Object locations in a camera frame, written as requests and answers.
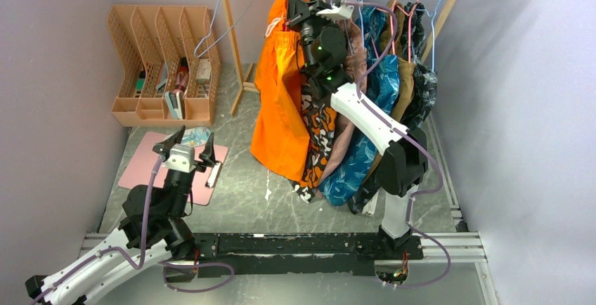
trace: wire hanger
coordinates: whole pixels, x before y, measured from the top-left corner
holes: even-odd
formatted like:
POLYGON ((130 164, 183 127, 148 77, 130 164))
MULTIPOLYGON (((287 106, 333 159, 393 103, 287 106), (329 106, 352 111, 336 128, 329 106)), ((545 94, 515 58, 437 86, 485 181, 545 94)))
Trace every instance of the wire hanger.
POLYGON ((273 29, 276 28, 276 26, 283 20, 283 18, 285 17, 285 13, 282 14, 279 17, 276 17, 274 19, 271 20, 271 22, 269 23, 269 25, 267 25, 267 30, 265 30, 265 37, 269 37, 271 36, 271 33, 273 32, 273 29))
POLYGON ((362 6, 358 6, 358 13, 360 14, 360 28, 362 34, 362 44, 364 44, 364 19, 362 18, 362 6))
MULTIPOLYGON (((391 7, 391 9, 393 11, 395 11, 395 8, 398 8, 401 12, 403 12, 404 14, 406 14, 409 17, 409 19, 408 19, 408 62, 409 63, 412 62, 412 15, 414 14, 414 11, 416 11, 416 7, 418 6, 419 2, 420 2, 420 0, 416 0, 416 2, 414 3, 414 6, 410 9, 410 12, 407 12, 401 6, 398 6, 397 0, 394 0, 393 6, 391 7)), ((395 41, 391 42, 391 47, 393 48, 393 51, 395 53, 395 41)))
POLYGON ((352 42, 350 41, 350 34, 348 32, 348 25, 346 24, 346 20, 344 22, 344 29, 346 31, 346 40, 348 41, 348 46, 350 47, 350 56, 354 54, 354 48, 352 47, 352 42))
POLYGON ((209 33, 205 37, 203 37, 199 41, 199 44, 197 44, 197 47, 195 47, 195 50, 193 52, 193 55, 196 58, 201 58, 211 47, 215 46, 215 44, 217 44, 218 41, 220 41, 222 38, 224 38, 226 36, 226 34, 228 34, 228 32, 230 32, 236 26, 236 24, 240 21, 240 19, 242 19, 242 17, 244 16, 244 14, 248 10, 248 8, 252 5, 252 2, 254 0, 250 0, 250 2, 248 3, 248 5, 246 5, 246 8, 244 9, 244 11, 240 14, 240 16, 238 17, 238 19, 236 19, 236 21, 228 28, 227 31, 225 31, 216 41, 214 41, 213 44, 209 45, 203 52, 201 52, 200 54, 197 55, 197 52, 198 52, 199 48, 201 47, 201 45, 203 45, 203 43, 205 42, 205 40, 207 40, 213 34, 213 23, 215 22, 215 15, 217 14, 217 9, 219 8, 219 2, 220 1, 221 0, 217 0, 217 2, 215 3, 215 10, 213 12, 213 17, 211 18, 211 23, 209 24, 209 33))
POLYGON ((432 72, 436 72, 436 68, 434 66, 434 39, 435 39, 435 34, 434 34, 434 18, 436 17, 436 13, 439 10, 439 6, 441 5, 441 2, 443 0, 439 0, 436 3, 436 6, 434 7, 434 10, 432 11, 432 14, 428 12, 428 10, 426 8, 417 8, 416 11, 424 11, 426 12, 426 14, 431 18, 430 20, 430 26, 432 28, 432 66, 431 66, 431 70, 432 72))
POLYGON ((372 48, 375 50, 375 56, 377 56, 377 59, 378 59, 379 51, 377 50, 377 44, 375 44, 375 41, 373 40, 373 36, 370 36, 370 43, 372 44, 372 48))

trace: pink pad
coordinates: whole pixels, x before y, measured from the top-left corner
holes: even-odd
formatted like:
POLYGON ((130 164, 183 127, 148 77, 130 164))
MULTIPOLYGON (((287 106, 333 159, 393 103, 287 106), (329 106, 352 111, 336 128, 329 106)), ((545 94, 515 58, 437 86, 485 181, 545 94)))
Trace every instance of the pink pad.
MULTIPOLYGON (((139 184, 149 184, 151 178, 151 170, 157 161, 157 154, 153 152, 153 146, 163 141, 166 138, 166 134, 159 134, 152 131, 148 131, 141 143, 138 144, 129 165, 124 170, 122 178, 118 181, 118 185, 132 189, 139 184)), ((228 148, 222 145, 215 145, 215 159, 221 161, 222 164, 228 154, 228 148)), ((199 159, 199 154, 205 149, 203 145, 195 147, 195 159, 199 159)), ((205 187, 205 183, 209 178, 210 170, 205 173, 196 172, 195 179, 193 181, 193 202, 196 205, 208 205, 211 200, 211 194, 213 188, 205 187)), ((164 186, 164 179, 166 178, 167 169, 164 167, 160 168, 155 178, 155 187, 162 188, 164 186)))

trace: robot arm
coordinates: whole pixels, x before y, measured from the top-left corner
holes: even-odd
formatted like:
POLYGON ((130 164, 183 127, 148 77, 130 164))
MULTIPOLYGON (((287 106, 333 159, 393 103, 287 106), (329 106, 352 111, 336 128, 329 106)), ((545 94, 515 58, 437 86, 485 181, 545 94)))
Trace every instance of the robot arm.
POLYGON ((116 286, 150 266, 172 258, 185 259, 195 243, 182 218, 195 172, 213 167, 215 182, 221 163, 214 158, 213 135, 195 161, 195 150, 180 145, 185 128, 155 145, 168 168, 163 188, 136 186, 123 208, 127 217, 99 245, 65 269, 48 276, 34 276, 26 283, 31 298, 46 305, 95 304, 116 286), (151 191, 148 212, 145 194, 151 191), (141 257, 143 217, 146 215, 146 251, 141 257))
POLYGON ((389 115, 378 108, 369 98, 356 95, 356 84, 348 82, 341 85, 335 93, 331 95, 331 107, 338 113, 347 117, 351 122, 358 127, 371 141, 383 155, 385 150, 392 142, 397 142, 401 137, 393 132, 393 128, 397 128, 404 134, 408 133, 408 127, 393 120, 389 115), (380 119, 378 115, 383 116, 385 120, 389 121, 387 126, 380 119))

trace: orange shorts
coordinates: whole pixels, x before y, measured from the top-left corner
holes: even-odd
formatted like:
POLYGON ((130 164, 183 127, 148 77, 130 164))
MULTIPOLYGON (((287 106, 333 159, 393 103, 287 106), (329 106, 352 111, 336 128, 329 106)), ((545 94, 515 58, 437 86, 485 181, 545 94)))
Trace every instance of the orange shorts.
POLYGON ((275 0, 268 21, 283 16, 265 44, 254 83, 261 92, 261 110, 250 152, 267 169, 293 181, 304 173, 309 133, 302 122, 299 33, 284 27, 287 0, 275 0))

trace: hanging clothes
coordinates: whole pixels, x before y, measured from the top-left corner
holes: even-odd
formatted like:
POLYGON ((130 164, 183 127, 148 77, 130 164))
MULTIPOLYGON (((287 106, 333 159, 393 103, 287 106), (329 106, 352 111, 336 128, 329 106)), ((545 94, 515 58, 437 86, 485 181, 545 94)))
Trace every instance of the hanging clothes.
MULTIPOLYGON (((412 10, 414 4, 408 3, 404 10, 408 13, 412 10)), ((403 68, 403 73, 405 75, 404 78, 401 79, 401 87, 399 89, 399 99, 397 100, 397 104, 395 105, 394 109, 391 111, 391 117, 394 118, 397 122, 401 122, 403 118, 403 114, 406 112, 406 109, 412 103, 412 99, 414 96, 414 69, 416 64, 412 62, 408 62, 408 23, 410 17, 405 15, 403 17, 403 22, 400 24, 401 28, 398 33, 401 32, 399 35, 399 39, 396 39, 396 49, 397 53, 401 52, 400 60, 399 60, 399 67, 400 71, 403 68)), ((422 26, 422 16, 417 15, 416 11, 412 16, 412 26, 410 29, 411 33, 411 44, 412 49, 414 51, 422 50, 422 45, 424 44, 425 39, 425 29, 422 26)))
MULTIPOLYGON (((410 13, 410 11, 412 11, 412 8, 414 7, 415 3, 410 3, 408 2, 406 4, 406 7, 403 8, 404 10, 406 10, 407 13, 410 13)), ((424 10, 425 6, 424 4, 418 3, 418 5, 416 6, 416 9, 420 9, 420 10, 424 10)), ((418 59, 420 59, 422 57, 422 48, 424 47, 425 44, 425 27, 422 25, 422 19, 424 18, 425 12, 424 11, 414 11, 414 13, 412 14, 412 26, 410 29, 410 33, 411 33, 411 48, 413 51, 413 55, 416 55, 418 57, 418 59)), ((403 22, 403 31, 401 33, 399 42, 401 45, 401 57, 404 59, 408 59, 408 23, 409 23, 410 17, 406 16, 406 18, 404 18, 404 22, 403 22)))
MULTIPOLYGON (((370 67, 377 58, 375 49, 384 27, 384 14, 372 8, 365 8, 362 12, 362 26, 365 32, 364 46, 368 55, 367 64, 370 67)), ((385 56, 368 75, 365 94, 379 108, 389 113, 397 99, 398 92, 397 57, 385 56)), ((361 131, 355 131, 342 163, 319 187, 332 205, 344 204, 360 188, 375 153, 376 148, 373 142, 361 131)))
POLYGON ((372 175, 367 177, 366 181, 362 183, 362 186, 352 196, 347 204, 352 214, 362 214, 364 207, 373 199, 381 184, 377 181, 377 171, 372 169, 372 175))
MULTIPOLYGON (((283 17, 287 0, 275 0, 268 22, 283 17)), ((288 31, 283 20, 265 38, 254 83, 261 93, 261 110, 250 152, 267 169, 291 180, 302 179, 309 149, 309 133, 301 116, 302 60, 299 33, 288 31)))
MULTIPOLYGON (((387 2, 387 7, 391 8, 394 0, 389 0, 387 2)), ((397 27, 396 27, 396 34, 395 34, 395 42, 396 42, 396 51, 401 51, 401 45, 399 44, 399 40, 401 38, 401 33, 403 31, 403 23, 406 20, 406 14, 403 13, 398 7, 403 8, 403 5, 399 2, 396 3, 395 8, 395 16, 397 17, 397 27)), ((379 50, 384 51, 385 47, 391 43, 391 16, 386 13, 385 14, 385 26, 383 31, 381 32, 381 36, 379 38, 379 50)))
POLYGON ((306 203, 315 196, 331 155, 336 116, 330 105, 313 99, 310 84, 302 84, 302 117, 310 141, 302 179, 291 182, 294 192, 306 203))
MULTIPOLYGON (((344 25, 339 25, 349 38, 351 44, 352 54, 346 57, 344 62, 344 69, 346 73, 356 81, 362 74, 366 72, 366 50, 362 42, 361 30, 356 23, 346 20, 344 25)), ((366 78, 361 83, 362 92, 366 92, 366 78)), ((335 120, 335 140, 331 147, 331 156, 321 180, 324 180, 331 174, 337 166, 342 162, 348 150, 352 134, 354 133, 354 123, 344 115, 338 114, 335 120)))
POLYGON ((436 73, 418 63, 414 70, 414 98, 403 114, 402 123, 409 129, 421 127, 436 102, 436 73))

